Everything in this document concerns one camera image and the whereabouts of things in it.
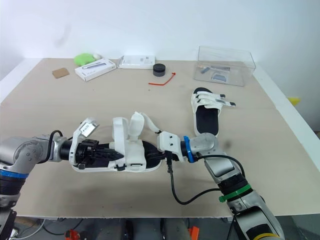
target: wooden table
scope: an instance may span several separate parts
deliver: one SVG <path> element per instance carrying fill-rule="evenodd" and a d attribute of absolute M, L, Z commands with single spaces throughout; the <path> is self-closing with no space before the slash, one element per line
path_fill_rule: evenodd
<path fill-rule="evenodd" d="M 112 141 L 112 118 L 144 112 L 161 129 L 194 136 L 191 94 L 205 87 L 236 102 L 223 107 L 219 143 L 242 162 L 251 186 L 275 215 L 320 213 L 320 173 L 304 147 L 254 79 L 245 87 L 193 80 L 194 62 L 162 61 L 165 77 L 152 70 L 116 69 L 89 82 L 74 73 L 72 59 L 43 59 L 3 100 L 1 140 L 32 137 L 59 129 L 71 136 L 86 117 L 100 127 L 90 136 Z M 67 68 L 70 75 L 55 79 L 52 71 Z M 176 76 L 165 86 L 171 72 Z M 156 143 L 150 130 L 141 139 Z M 187 200 L 216 185 L 202 161 L 173 164 L 178 196 Z M 173 198 L 166 164 L 147 173 L 79 173 L 69 162 L 38 164 L 27 178 L 14 208 L 20 216 L 37 217 L 225 217 L 231 213 L 210 192 L 189 205 Z"/>

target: green ring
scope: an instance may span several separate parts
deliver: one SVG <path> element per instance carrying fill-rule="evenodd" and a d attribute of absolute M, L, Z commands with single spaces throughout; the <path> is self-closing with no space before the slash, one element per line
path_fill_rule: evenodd
<path fill-rule="evenodd" d="M 229 193 L 227 195 L 224 195 L 224 196 L 220 196 L 219 197 L 219 201 L 220 201 L 220 203 L 223 203 L 228 199 L 232 199 L 232 198 L 234 198 L 234 197 L 236 197 L 236 196 L 238 196 L 240 194 L 243 194 L 245 191 L 249 190 L 250 188 L 251 188 L 250 184 L 247 184 L 247 185 L 239 188 L 236 191 L 233 191 L 233 192 L 231 192 L 231 193 Z"/>

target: small cardboard square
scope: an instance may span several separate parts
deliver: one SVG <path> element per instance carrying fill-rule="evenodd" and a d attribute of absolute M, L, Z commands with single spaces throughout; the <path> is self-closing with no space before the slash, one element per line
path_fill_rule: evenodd
<path fill-rule="evenodd" d="M 56 79 L 58 79 L 58 78 L 66 76 L 66 75 L 69 75 L 70 73 L 68 72 L 68 70 L 66 68 L 63 67 L 63 68 L 52 71 L 52 74 Z"/>

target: black round container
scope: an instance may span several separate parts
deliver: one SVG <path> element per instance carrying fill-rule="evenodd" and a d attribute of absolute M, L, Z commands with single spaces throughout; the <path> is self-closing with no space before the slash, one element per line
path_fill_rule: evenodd
<path fill-rule="evenodd" d="M 161 64 L 161 63 L 157 63 L 155 65 L 153 65 L 153 75 L 155 75 L 156 77 L 162 77 L 166 74 L 166 66 Z"/>

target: red wire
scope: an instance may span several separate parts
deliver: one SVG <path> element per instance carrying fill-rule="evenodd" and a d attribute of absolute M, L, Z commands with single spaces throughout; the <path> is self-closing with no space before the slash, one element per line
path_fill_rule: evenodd
<path fill-rule="evenodd" d="M 168 81 L 166 81 L 165 83 L 153 83 L 153 82 L 149 82 L 150 85 L 156 85 L 156 86 L 164 86 L 166 85 L 174 76 L 176 75 L 175 72 L 172 73 L 172 76 L 168 79 Z"/>

